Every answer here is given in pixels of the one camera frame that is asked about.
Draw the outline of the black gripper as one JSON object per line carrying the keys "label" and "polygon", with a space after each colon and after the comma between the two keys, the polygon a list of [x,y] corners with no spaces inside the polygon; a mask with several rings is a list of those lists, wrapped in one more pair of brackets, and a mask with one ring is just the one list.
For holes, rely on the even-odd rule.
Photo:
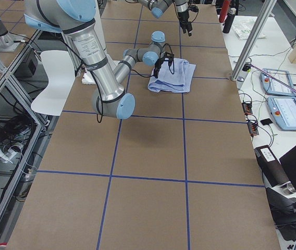
{"label": "black gripper", "polygon": [[159,71],[160,71],[164,61],[165,61],[164,58],[160,58],[156,61],[155,66],[154,66],[154,70],[153,70],[153,74],[152,74],[155,78],[158,78]]}
{"label": "black gripper", "polygon": [[178,20],[179,20],[179,24],[180,27],[183,31],[183,33],[187,33],[188,36],[192,35],[192,23],[191,21],[189,21],[189,12],[188,11],[184,11],[184,12],[178,12]]}

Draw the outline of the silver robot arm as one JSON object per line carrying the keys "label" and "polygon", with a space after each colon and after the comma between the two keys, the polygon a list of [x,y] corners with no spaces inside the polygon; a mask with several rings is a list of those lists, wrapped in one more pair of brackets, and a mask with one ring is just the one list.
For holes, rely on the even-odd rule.
{"label": "silver robot arm", "polygon": [[113,69],[94,29],[95,1],[25,1],[24,6],[27,25],[72,39],[97,86],[92,96],[94,111],[101,116],[129,118],[135,109],[135,98],[121,83],[136,63],[155,66],[164,58],[164,33],[153,32],[147,48],[125,51],[123,60]]}
{"label": "silver robot arm", "polygon": [[194,13],[198,13],[199,9],[196,5],[193,4],[193,1],[185,1],[185,0],[162,0],[162,1],[155,1],[155,0],[138,0],[134,1],[135,3],[139,3],[144,7],[148,8],[152,15],[155,18],[160,18],[164,12],[173,5],[175,8],[175,13],[177,19],[179,21],[180,27],[183,33],[187,33],[188,36],[192,35],[192,22],[190,21],[189,12],[192,11]]}

